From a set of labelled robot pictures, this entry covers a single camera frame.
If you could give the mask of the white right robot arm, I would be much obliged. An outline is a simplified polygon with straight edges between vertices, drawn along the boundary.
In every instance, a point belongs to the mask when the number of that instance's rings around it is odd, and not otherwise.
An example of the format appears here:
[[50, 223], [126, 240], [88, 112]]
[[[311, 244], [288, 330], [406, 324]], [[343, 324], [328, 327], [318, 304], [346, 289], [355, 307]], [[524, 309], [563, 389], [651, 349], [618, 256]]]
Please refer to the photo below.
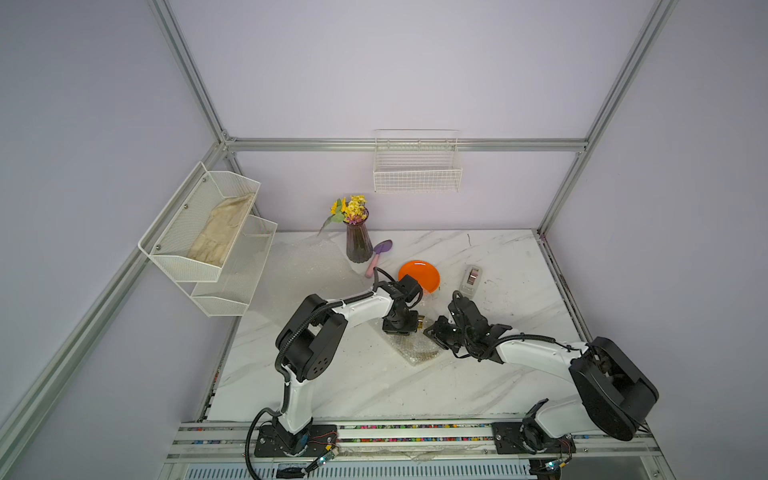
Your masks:
[[450, 316], [439, 317], [424, 334], [454, 357], [527, 367], [571, 384], [572, 394], [540, 399], [520, 421], [512, 443], [526, 452], [540, 453], [569, 435], [594, 430], [630, 441], [660, 398], [650, 379], [606, 337], [568, 343], [491, 324], [458, 291], [448, 310]]

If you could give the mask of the white tape dispenser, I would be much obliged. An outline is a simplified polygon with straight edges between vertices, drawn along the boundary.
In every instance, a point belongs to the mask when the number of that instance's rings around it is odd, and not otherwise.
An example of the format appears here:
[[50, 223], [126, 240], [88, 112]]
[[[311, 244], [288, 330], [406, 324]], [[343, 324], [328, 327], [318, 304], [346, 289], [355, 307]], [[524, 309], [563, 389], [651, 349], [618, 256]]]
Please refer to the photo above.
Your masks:
[[481, 283], [482, 273], [482, 268], [477, 265], [466, 267], [459, 286], [459, 292], [464, 297], [473, 298], [475, 296]]

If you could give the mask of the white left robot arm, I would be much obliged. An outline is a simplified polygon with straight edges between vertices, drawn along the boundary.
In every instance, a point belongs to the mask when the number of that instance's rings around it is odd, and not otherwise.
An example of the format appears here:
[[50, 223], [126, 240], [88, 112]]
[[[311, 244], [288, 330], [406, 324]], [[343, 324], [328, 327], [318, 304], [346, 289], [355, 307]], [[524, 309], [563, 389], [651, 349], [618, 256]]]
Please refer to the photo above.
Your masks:
[[380, 320], [389, 334], [414, 334], [419, 323], [415, 306], [422, 298], [416, 279], [406, 275], [397, 280], [378, 267], [371, 288], [360, 294], [336, 300], [307, 296], [275, 340], [274, 368], [283, 379], [281, 407], [263, 408], [246, 440], [259, 434], [275, 438], [291, 455], [303, 450], [313, 424], [313, 382], [331, 365], [346, 330]]

